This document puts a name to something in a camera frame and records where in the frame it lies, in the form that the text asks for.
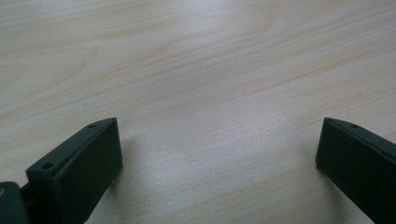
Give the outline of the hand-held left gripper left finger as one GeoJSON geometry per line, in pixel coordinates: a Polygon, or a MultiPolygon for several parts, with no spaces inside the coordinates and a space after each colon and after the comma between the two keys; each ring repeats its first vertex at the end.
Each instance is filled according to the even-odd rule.
{"type": "Polygon", "coordinates": [[[33,224],[84,224],[121,169],[117,120],[82,128],[26,170],[33,224]]]}

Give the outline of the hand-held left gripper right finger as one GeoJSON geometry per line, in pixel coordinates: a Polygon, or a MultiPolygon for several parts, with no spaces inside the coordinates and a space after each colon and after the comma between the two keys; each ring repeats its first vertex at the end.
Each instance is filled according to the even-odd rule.
{"type": "Polygon", "coordinates": [[[396,144],[326,118],[316,165],[375,224],[396,224],[396,144]]]}

